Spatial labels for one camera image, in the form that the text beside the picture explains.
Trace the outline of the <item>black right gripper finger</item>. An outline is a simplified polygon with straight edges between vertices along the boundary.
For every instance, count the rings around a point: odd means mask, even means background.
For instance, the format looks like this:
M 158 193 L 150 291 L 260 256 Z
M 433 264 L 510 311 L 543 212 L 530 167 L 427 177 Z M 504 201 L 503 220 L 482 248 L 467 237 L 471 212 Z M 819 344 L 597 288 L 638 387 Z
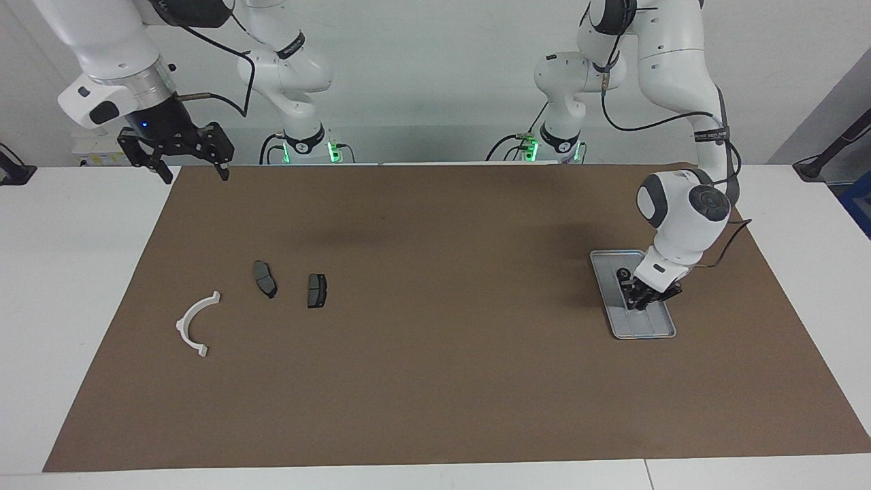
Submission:
M 172 172 L 163 161 L 164 153 L 160 148 L 153 153 L 144 151 L 139 136 L 130 127 L 123 127 L 119 131 L 117 142 L 133 167 L 146 168 L 161 177 L 166 185 L 171 185 Z
M 229 164 L 233 160 L 235 148 L 218 122 L 210 122 L 197 128 L 198 143 L 196 157 L 214 166 L 222 181 L 230 177 Z

